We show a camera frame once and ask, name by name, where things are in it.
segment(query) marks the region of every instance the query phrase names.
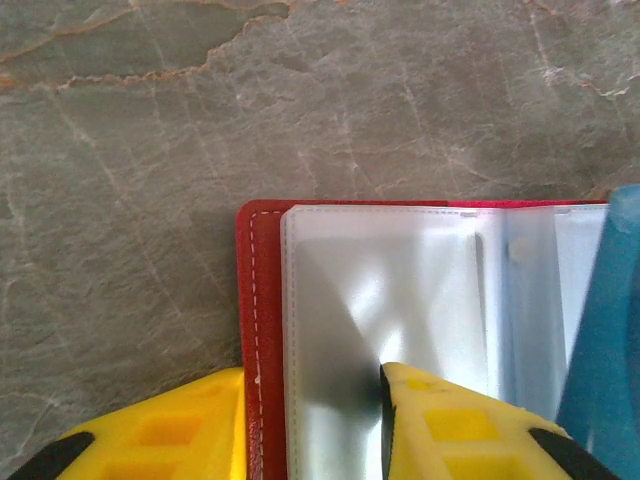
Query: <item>red leather cover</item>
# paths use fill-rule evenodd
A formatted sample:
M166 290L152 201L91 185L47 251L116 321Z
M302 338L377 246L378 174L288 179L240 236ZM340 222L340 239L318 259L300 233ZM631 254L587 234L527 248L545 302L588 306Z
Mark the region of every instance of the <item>red leather cover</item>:
M236 249L245 369L247 477L250 480L287 478L280 274L280 218L284 212L302 204L522 208L576 203L599 202L253 200L245 204L236 219Z

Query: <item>black rubber edge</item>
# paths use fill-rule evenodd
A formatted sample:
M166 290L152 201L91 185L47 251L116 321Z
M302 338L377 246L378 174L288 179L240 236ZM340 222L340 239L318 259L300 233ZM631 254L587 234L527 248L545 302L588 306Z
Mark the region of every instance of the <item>black rubber edge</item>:
M51 442L7 480L55 480L95 438L93 433L79 432Z
M380 385L382 390L382 479L388 480L389 472L391 471L396 407L391 401L391 386L382 365L380 366Z
M529 434L573 480L620 480L574 440L543 428Z

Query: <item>marble surface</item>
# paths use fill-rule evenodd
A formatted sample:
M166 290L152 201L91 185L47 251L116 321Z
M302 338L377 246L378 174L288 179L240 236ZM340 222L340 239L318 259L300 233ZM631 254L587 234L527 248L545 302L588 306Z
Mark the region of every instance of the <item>marble surface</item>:
M639 24L614 0L0 3L0 476L240 363L249 199L639 181Z

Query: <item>blue plastic object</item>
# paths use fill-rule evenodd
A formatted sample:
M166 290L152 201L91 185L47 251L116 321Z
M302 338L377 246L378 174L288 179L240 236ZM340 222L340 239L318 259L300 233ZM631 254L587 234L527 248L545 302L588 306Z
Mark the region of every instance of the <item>blue plastic object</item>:
M611 197L557 422L640 479L640 184Z

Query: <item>yellow plastic object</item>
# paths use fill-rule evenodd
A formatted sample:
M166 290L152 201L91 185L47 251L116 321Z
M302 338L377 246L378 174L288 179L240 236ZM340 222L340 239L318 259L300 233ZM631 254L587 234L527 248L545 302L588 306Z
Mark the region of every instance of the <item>yellow plastic object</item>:
M528 433L543 418L421 370L383 366L395 408L389 480L570 480Z
M233 368L79 425L94 442L59 480L245 480L243 371Z

